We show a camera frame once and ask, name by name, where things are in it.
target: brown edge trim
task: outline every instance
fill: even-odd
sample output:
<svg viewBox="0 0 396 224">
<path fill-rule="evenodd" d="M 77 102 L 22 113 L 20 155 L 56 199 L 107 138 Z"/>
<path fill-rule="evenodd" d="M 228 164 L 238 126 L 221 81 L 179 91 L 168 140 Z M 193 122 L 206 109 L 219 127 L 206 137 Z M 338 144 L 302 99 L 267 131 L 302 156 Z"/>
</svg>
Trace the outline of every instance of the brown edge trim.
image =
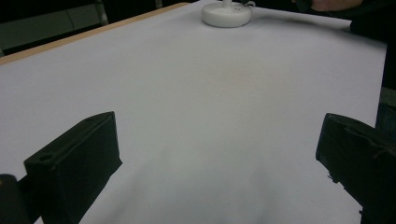
<svg viewBox="0 0 396 224">
<path fill-rule="evenodd" d="M 54 42 L 51 42 L 51 43 L 48 43 L 48 44 L 45 44 L 45 45 L 41 45 L 41 46 L 38 46 L 38 47 L 35 47 L 35 48 L 32 48 L 32 49 L 27 49 L 27 50 L 24 50 L 24 51 L 21 51 L 21 52 L 18 52 L 18 53 L 10 54 L 8 56 L 0 58 L 0 65 L 1 64 L 5 64 L 5 63 L 11 63 L 11 62 L 17 61 L 19 59 L 23 59 L 23 58 L 35 55 L 37 53 L 44 52 L 44 51 L 49 50 L 49 49 L 55 49 L 55 48 L 58 48 L 60 46 L 63 46 L 63 45 L 78 41 L 80 39 L 83 39 L 83 38 L 86 38 L 86 37 L 89 37 L 89 36 L 92 36 L 92 35 L 97 35 L 97 34 L 100 34 L 100 33 L 104 32 L 104 31 L 108 31 L 108 30 L 111 30 L 111 29 L 114 29 L 114 28 L 117 28 L 117 27 L 121 27 L 123 25 L 129 24 L 129 23 L 132 23 L 132 22 L 142 21 L 144 19 L 160 15 L 160 14 L 162 14 L 164 12 L 167 12 L 167 11 L 179 8 L 179 7 L 184 7 L 184 6 L 188 5 L 188 4 L 189 3 L 177 3 L 177 4 L 174 4 L 174 5 L 169 6 L 169 7 L 163 7 L 163 8 L 160 8 L 160 9 L 157 9 L 157 10 L 154 10 L 154 11 L 150 11 L 148 13 L 145 13 L 145 14 L 142 14 L 142 15 L 139 15 L 139 16 L 132 17 L 130 19 L 126 19 L 124 21 L 114 22 L 114 23 L 111 23 L 109 25 L 102 26 L 102 27 L 99 27 L 97 29 L 93 29 L 93 30 L 90 30 L 90 31 L 87 31 L 87 32 L 84 32 L 84 33 L 81 33 L 81 34 L 78 34 L 78 35 L 72 35 L 72 36 L 69 36 L 67 38 L 56 40 Z"/>
</svg>

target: person's hand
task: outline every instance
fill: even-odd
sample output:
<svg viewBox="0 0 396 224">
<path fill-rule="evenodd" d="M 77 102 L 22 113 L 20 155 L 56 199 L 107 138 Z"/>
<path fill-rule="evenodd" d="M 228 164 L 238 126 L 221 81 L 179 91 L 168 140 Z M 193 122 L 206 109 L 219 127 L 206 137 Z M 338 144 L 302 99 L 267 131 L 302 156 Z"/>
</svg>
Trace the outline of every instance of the person's hand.
<svg viewBox="0 0 396 224">
<path fill-rule="evenodd" d="M 341 11 L 358 7 L 362 0 L 312 0 L 312 9 L 315 11 Z"/>
</svg>

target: white lamp base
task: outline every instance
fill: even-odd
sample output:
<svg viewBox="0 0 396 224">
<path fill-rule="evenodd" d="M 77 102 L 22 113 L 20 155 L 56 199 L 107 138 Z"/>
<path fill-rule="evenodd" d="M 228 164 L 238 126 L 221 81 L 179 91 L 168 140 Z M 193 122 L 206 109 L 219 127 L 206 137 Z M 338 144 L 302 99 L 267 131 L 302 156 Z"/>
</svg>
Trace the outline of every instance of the white lamp base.
<svg viewBox="0 0 396 224">
<path fill-rule="evenodd" d="M 212 3 L 202 8 L 202 20 L 211 26 L 233 28 L 247 24 L 251 18 L 251 8 L 240 3 L 225 7 L 222 2 Z"/>
</svg>

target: white circular object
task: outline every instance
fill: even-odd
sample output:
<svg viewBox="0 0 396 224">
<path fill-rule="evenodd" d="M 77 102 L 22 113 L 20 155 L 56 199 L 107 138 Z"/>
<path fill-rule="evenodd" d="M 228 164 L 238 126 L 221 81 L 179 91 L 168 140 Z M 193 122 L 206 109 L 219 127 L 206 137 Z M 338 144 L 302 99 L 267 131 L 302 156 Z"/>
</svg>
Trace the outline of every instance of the white circular object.
<svg viewBox="0 0 396 224">
<path fill-rule="evenodd" d="M 251 18 L 251 8 L 240 3 L 212 3 L 202 8 L 202 20 L 211 26 L 233 28 L 247 24 Z"/>
</svg>

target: table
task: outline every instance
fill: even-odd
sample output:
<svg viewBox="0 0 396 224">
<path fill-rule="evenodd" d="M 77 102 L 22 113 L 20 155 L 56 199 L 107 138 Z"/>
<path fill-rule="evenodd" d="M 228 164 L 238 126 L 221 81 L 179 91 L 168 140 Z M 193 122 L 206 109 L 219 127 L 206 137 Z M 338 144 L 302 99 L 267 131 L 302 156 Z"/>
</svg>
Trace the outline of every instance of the table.
<svg viewBox="0 0 396 224">
<path fill-rule="evenodd" d="M 360 223 L 315 160 L 326 113 L 375 124 L 385 45 L 350 21 L 202 0 L 0 66 L 0 171 L 115 111 L 121 168 L 81 223 Z"/>
</svg>

